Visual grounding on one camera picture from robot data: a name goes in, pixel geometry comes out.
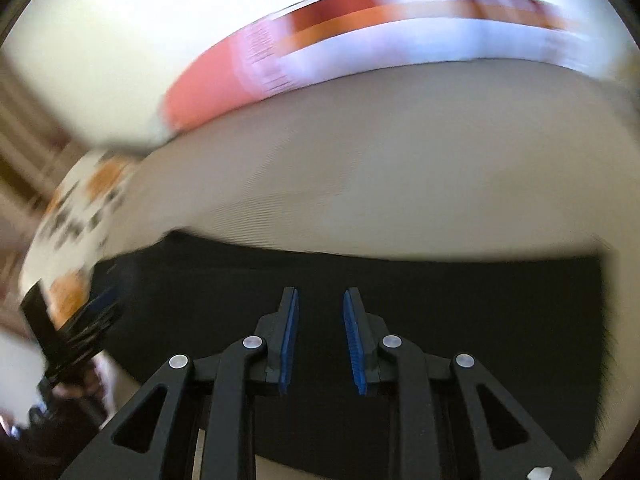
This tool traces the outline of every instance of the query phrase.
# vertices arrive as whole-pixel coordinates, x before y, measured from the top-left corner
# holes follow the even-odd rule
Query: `striped package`
[[[378,68],[514,58],[575,70],[575,27],[539,0],[305,0],[204,52],[169,88],[172,133],[235,108]]]

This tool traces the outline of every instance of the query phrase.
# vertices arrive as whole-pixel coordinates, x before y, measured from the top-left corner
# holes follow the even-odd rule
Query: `patterned fabric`
[[[574,28],[539,0],[306,0],[202,54],[168,90],[161,119],[190,130],[285,91],[391,66],[504,57],[579,70]]]
[[[89,152],[69,171],[46,209],[22,267],[20,291],[25,294],[42,280],[57,328],[88,299],[111,216],[122,205],[136,167],[132,158]]]

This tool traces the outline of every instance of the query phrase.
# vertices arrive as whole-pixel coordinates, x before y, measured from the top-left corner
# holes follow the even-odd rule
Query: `round metal bolt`
[[[535,467],[527,475],[528,480],[549,480],[553,472],[551,467]]]
[[[402,339],[397,335],[385,335],[382,338],[382,344],[387,348],[398,348],[402,344]]]
[[[473,359],[469,354],[459,354],[456,356],[456,362],[459,366],[463,368],[471,368],[474,364],[476,364],[476,360]]]
[[[249,337],[245,337],[242,344],[245,348],[258,348],[262,344],[262,338],[257,335],[251,335]]]
[[[177,370],[179,368],[184,368],[188,362],[189,358],[186,355],[178,354],[169,359],[169,366]]]

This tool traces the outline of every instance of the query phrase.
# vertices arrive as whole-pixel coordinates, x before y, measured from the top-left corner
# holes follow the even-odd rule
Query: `pink package end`
[[[229,110],[261,99],[234,69],[234,34],[194,61],[168,89],[162,116],[176,134],[201,126]]]

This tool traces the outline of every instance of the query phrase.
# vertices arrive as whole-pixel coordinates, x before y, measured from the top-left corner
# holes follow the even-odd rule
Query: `black mat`
[[[597,255],[540,262],[433,263],[287,253],[181,232],[117,262],[126,314],[107,350],[145,381],[171,355],[222,351],[300,290],[290,394],[259,399],[257,452],[336,479],[382,480],[387,407],[357,396],[342,293],[428,353],[474,354],[569,459],[592,439],[601,383],[604,301]]]

